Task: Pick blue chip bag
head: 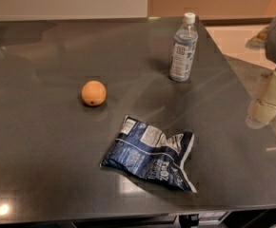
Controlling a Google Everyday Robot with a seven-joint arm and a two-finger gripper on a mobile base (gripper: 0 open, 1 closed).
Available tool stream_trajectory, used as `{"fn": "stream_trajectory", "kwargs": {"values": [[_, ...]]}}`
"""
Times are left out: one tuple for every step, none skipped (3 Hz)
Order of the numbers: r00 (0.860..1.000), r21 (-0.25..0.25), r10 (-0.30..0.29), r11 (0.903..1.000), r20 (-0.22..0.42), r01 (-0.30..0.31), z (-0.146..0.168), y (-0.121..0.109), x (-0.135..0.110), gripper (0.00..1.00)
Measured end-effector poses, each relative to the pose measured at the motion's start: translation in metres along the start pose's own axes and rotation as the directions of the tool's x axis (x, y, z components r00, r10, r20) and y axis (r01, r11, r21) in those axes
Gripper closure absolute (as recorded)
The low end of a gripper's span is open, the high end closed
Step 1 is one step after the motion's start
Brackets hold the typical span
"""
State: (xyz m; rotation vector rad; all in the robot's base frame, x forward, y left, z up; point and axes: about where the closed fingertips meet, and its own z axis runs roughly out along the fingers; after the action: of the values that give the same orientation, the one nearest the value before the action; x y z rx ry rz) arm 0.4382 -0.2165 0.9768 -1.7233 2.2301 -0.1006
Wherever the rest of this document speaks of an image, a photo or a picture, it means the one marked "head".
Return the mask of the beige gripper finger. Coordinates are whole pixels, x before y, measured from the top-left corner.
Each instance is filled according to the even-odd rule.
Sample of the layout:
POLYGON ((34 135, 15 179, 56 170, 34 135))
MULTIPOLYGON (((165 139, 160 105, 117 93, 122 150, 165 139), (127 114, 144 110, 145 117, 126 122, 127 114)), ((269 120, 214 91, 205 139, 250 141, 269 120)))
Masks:
POLYGON ((276 69, 263 76, 261 90, 251 109, 251 117, 262 124, 268 124, 276 116, 276 69))

